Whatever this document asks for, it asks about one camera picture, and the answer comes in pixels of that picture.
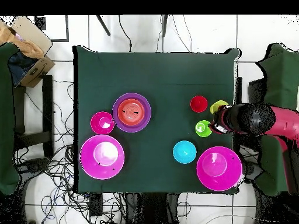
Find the table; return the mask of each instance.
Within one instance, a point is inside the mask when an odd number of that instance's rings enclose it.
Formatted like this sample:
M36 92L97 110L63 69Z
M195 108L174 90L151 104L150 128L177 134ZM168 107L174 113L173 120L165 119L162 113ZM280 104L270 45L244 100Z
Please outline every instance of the table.
M91 117L98 111L111 113L113 103L121 95L139 93L152 109L151 121L142 131L126 133L115 126L110 133L124 148L121 172L109 180L96 180L78 164L78 191L212 192L197 178L197 160L209 147L232 148L232 138L215 133L201 138L195 133L195 125L200 120L212 120L209 108L217 100L232 104L234 60L238 55L237 49L227 54L98 53L74 47L75 80L78 71L78 151L95 135ZM195 95L208 100L205 112L199 114L190 109ZM174 145L181 140L193 142L197 149L196 159L187 165L176 162L172 155ZM235 192L232 188L225 193Z

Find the tiled floor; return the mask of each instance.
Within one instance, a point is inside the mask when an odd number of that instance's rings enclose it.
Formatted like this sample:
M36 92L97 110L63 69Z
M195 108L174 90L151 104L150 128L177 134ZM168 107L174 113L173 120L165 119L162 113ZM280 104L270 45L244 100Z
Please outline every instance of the tiled floor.
M160 17L160 15L121 16L123 28L131 38L133 52L153 53L157 49L162 51L161 39L157 45L161 31ZM63 122L66 121L73 109L72 99L67 93L68 89L70 96L73 97L74 87L70 83L73 81L72 46L82 45L98 52L129 51L129 42L120 28L118 16L102 16L102 18L112 34L110 37L106 35L96 16L68 16L69 42L54 43L47 53L55 61L55 67L48 73L55 80L54 123L57 127L54 130L55 140L59 139L59 133L66 132L61 119ZM51 18L51 21L56 19L61 20L61 18ZM192 37L193 52L223 53L229 48L241 49L238 73L243 77L243 102L248 101L246 93L248 82L263 77L254 62L264 57L270 43L282 42L293 50L299 49L299 20L295 15L185 15L185 21ZM164 52L187 51L186 47L191 50L185 21L183 15L169 16ZM186 47L180 41L176 29ZM27 88L28 95L39 108L42 107L41 86L42 83L39 83L34 89ZM41 112L27 96L25 113L26 132L41 131ZM67 126L74 127L72 114L68 118ZM63 141L59 140L55 143L55 148L63 146L63 142L71 144L72 136L65 135ZM30 148L30 152L25 157L31 159L42 156L42 146L36 145ZM63 156L64 153L60 152L56 158L60 159ZM28 220L34 219L39 224L44 219L43 211L50 210L49 206L46 209L50 202L49 197L44 197L53 196L54 193L55 185L45 174L30 182L26 194ZM105 195L106 200L111 197L112 195ZM111 210L112 202L113 199L105 202L107 211ZM182 202L178 206L180 224L253 224L255 216L255 195L252 186L247 184L241 184L239 193L236 195L183 193L179 197L179 202ZM53 206L50 219L47 219L44 224L58 224L60 219L60 224L88 224L80 212L75 209L67 211L67 209L68 206L58 200L57 205ZM87 211L83 214L89 218ZM114 221L117 222L120 220L120 214L119 212L115 214ZM105 216L97 220L92 218L92 222L96 220L99 223L104 218Z

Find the plastic cup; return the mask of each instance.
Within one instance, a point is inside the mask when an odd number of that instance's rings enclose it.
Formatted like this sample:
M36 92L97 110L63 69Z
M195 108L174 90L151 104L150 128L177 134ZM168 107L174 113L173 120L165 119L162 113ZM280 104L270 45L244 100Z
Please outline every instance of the plastic cup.
M198 136L202 137L202 138L206 138L209 135L211 135L212 130L208 126L209 124L210 124L210 122L208 122L207 120L201 120L201 121L199 121L195 125L195 132L196 132L196 134Z
M220 106L223 105L228 105L228 103L224 100L219 100L217 102L215 102L211 107L210 107L210 112L211 114L214 114L216 111L218 111Z
M208 101L205 97L197 95L191 99L191 109L196 113L202 113L208 106Z

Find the purple bowl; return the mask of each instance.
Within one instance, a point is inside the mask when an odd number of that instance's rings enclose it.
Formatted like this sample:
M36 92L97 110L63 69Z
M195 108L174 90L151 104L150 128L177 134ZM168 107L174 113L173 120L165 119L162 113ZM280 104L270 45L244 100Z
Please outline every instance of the purple bowl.
M122 103L124 100L127 100L127 99L136 99L143 105L144 118L137 125L129 126L129 125L124 124L123 122L120 121L119 116L117 115L117 109L119 108L120 103ZM116 126L125 132L141 131L144 127L147 126L147 124L149 123L149 121L151 119L151 106L150 106L149 102L147 101L147 99L138 93L126 93L126 94L123 94L122 96L120 96L115 101L115 104L113 105L113 108L112 108L112 112L113 112L113 119L115 121Z

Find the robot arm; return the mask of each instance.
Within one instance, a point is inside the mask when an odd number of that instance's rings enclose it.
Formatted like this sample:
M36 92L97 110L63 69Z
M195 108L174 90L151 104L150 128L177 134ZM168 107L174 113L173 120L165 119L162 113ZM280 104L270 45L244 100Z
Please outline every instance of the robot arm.
M221 106L210 125L219 134L270 135L281 144L289 193L299 194L299 113L268 104Z

